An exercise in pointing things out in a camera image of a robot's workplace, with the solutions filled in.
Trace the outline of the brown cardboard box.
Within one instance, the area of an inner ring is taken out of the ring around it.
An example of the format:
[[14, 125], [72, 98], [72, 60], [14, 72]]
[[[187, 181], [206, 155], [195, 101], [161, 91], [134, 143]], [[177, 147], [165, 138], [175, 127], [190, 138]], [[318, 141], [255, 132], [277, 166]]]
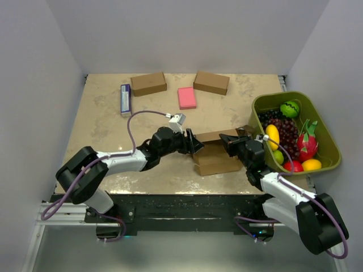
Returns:
[[237, 157], [229, 157], [223, 146], [220, 134], [237, 137], [245, 135], [251, 136], [254, 132], [254, 128], [249, 125], [244, 125], [236, 129], [196, 134], [196, 139], [203, 143], [204, 147], [193, 154], [195, 171], [200, 176], [240, 171], [243, 166], [242, 163]]

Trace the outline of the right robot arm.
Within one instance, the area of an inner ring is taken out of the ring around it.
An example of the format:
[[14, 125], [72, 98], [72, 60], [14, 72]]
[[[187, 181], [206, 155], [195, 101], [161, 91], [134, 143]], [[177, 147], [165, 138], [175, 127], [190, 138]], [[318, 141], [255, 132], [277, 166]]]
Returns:
[[299, 234], [312, 254], [326, 252], [335, 259], [348, 255], [348, 230], [332, 197], [303, 190], [286, 179], [294, 172], [276, 172], [265, 162], [264, 142], [273, 143], [268, 135], [257, 139], [220, 134], [229, 156], [236, 156], [246, 168], [250, 184], [268, 195], [256, 205], [253, 217], [260, 223], [282, 223]]

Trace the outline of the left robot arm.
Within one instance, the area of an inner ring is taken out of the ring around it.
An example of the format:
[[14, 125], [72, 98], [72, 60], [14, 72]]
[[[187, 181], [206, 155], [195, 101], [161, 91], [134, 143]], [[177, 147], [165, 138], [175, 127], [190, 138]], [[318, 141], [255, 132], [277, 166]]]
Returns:
[[166, 155], [174, 152], [193, 155], [203, 147], [191, 129], [175, 132], [169, 127], [160, 127], [134, 151], [97, 152], [90, 146], [83, 147], [57, 171], [56, 180], [73, 204], [84, 203], [96, 210], [104, 222], [112, 222], [117, 217], [117, 208], [111, 197], [99, 188], [105, 177], [148, 171]]

